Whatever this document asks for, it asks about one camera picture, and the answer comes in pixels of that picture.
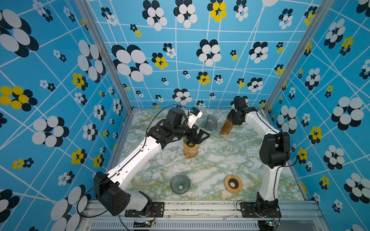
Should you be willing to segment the green glass dripper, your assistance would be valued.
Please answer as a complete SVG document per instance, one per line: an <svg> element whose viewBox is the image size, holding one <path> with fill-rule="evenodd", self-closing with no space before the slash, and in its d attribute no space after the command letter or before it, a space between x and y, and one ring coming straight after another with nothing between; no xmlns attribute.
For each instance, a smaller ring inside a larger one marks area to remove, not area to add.
<svg viewBox="0 0 370 231"><path fill-rule="evenodd" d="M197 144L194 141L191 141L186 137L183 137L183 142L189 148L193 148L193 147L197 146Z"/></svg>

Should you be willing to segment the amber glass carafe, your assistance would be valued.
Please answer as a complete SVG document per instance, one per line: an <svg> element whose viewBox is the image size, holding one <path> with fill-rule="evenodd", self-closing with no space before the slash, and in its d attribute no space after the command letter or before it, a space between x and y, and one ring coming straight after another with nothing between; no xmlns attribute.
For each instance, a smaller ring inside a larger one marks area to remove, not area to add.
<svg viewBox="0 0 370 231"><path fill-rule="evenodd" d="M193 148L189 148L183 142L183 147L184 147L183 153L184 153L184 156L185 156L186 159L193 158L193 157L196 157L198 155L199 145L197 145Z"/></svg>

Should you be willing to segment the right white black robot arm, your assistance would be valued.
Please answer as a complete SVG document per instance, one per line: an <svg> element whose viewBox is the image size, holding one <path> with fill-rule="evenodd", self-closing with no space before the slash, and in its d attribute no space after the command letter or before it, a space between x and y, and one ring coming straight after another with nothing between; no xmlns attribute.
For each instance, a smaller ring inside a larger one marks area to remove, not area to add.
<svg viewBox="0 0 370 231"><path fill-rule="evenodd" d="M264 175L256 197L255 212L260 217L273 213L280 218L277 188L281 172L290 160L290 136L273 128L255 107L248 106L248 102L248 97L236 96L226 121L238 126L248 123L261 137L259 157L264 164Z"/></svg>

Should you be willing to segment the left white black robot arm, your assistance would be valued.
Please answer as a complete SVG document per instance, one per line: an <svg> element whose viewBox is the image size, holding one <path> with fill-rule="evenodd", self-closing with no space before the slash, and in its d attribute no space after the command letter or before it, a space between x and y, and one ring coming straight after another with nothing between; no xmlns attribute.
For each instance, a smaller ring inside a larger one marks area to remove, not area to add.
<svg viewBox="0 0 370 231"><path fill-rule="evenodd" d="M166 145L186 138L192 144L201 144L210 134L195 125L202 112L193 107L185 112L171 108L165 119L148 129L145 138L122 162L107 173L98 171L93 178L94 196L113 216L125 210L136 210L142 216L150 212L152 200L143 192L126 192L133 177Z"/></svg>

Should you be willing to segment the grey glass dripper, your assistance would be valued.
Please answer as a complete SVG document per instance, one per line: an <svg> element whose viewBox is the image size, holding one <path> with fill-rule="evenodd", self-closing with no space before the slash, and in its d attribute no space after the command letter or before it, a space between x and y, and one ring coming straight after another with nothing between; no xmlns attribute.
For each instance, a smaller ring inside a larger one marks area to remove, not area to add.
<svg viewBox="0 0 370 231"><path fill-rule="evenodd" d="M175 174L170 180L170 188L175 194L185 194L191 187L191 180L184 173Z"/></svg>

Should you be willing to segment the grey glass carafe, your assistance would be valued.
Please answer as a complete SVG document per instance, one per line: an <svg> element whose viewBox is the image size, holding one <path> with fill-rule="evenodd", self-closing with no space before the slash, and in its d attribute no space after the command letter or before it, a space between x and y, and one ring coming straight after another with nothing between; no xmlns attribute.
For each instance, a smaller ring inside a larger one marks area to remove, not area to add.
<svg viewBox="0 0 370 231"><path fill-rule="evenodd" d="M219 117L214 115L207 116L206 120L202 122L201 127L208 131L215 131L218 129Z"/></svg>

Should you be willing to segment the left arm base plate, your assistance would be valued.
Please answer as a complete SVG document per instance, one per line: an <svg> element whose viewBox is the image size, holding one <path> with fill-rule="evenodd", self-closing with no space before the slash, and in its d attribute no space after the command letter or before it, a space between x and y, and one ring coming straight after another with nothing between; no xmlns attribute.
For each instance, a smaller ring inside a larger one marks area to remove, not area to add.
<svg viewBox="0 0 370 231"><path fill-rule="evenodd" d="M141 211L126 210L124 216L126 218L162 218L164 209L164 202L149 202Z"/></svg>

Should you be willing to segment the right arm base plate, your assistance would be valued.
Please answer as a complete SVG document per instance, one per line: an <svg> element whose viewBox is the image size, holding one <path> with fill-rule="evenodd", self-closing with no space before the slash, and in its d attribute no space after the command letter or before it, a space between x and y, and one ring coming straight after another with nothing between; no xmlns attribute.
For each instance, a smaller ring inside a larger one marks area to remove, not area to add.
<svg viewBox="0 0 370 231"><path fill-rule="evenodd" d="M238 203L243 218L281 218L281 210L276 202Z"/></svg>

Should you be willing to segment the aluminium front rail frame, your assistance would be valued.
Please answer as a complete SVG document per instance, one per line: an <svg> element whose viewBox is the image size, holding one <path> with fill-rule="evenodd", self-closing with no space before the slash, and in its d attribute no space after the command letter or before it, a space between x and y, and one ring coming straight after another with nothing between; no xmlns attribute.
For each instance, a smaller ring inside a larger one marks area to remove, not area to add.
<svg viewBox="0 0 370 231"><path fill-rule="evenodd" d="M260 217L250 203L234 201L166 201L157 218L100 215L105 209L92 201L80 231L328 231L315 201L279 202L276 213Z"/></svg>

